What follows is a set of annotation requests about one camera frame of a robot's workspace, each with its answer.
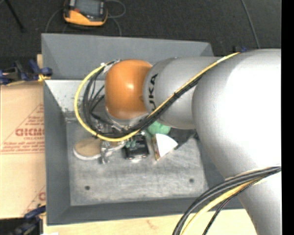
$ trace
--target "black object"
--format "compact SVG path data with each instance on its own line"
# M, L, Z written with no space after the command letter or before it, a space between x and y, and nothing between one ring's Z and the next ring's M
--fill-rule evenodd
M149 155L146 137L142 134L135 135L131 142L124 147L126 159L141 159Z
M21 32L23 32L23 33L24 33L24 32L27 32L27 30L25 29L25 27L24 27L23 24L21 23L21 21L20 21L18 15L16 15L16 13L15 13L15 11L14 11L14 9L13 9L11 3L10 3L10 1L9 1L9 0L4 0L4 1L5 1L6 4L8 5L8 7L9 7L11 13L12 13L12 15L14 16L14 18L15 18L15 20L16 20L16 22L17 22L18 25L20 26Z
M64 19L73 24L84 25L80 18L71 18L69 11L75 11L83 15L89 22L100 22L103 24L107 17L107 9L103 0L66 0L64 4ZM84 26L99 26L91 23Z

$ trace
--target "black cable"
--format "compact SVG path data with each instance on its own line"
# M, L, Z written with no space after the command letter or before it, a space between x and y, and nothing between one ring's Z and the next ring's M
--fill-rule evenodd
M227 190L230 190L236 186L239 186L241 184L247 183L251 180L257 179L257 178L265 178L270 175L273 175L277 172L281 171L281 166L273 166L266 169L258 170L258 171L252 171L243 175L236 176L234 178L228 179L219 185L209 189L205 193L203 193L199 198L197 198L190 207L185 211L183 216L180 218L179 222L177 223L173 234L172 235L180 235L181 230L189 217L189 215L203 202L209 200L211 197L221 194Z
M210 227L212 226L213 222L216 220L217 216L219 215L219 213L221 212L221 210L231 201L231 199L233 199L235 196L239 195L242 191L246 190L247 188L253 186L255 183L257 183L258 181L260 181L261 179L250 183L249 185L245 186L244 188L242 188L241 190L239 190L237 193L235 193L234 195L230 196L229 198L227 198L226 200L224 200L219 207L217 208L217 210L215 211L214 215L212 216L212 218L210 219L208 225L206 226L204 232L202 233L202 235L207 235Z

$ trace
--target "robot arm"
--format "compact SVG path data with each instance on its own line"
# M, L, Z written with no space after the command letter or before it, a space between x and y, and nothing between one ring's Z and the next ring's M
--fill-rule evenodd
M154 66L120 61L105 78L106 113L123 126L137 123L218 59L171 58ZM255 50L217 62L157 121L196 129L224 178L281 164L281 50ZM247 189L239 199L259 235L282 232L281 173Z

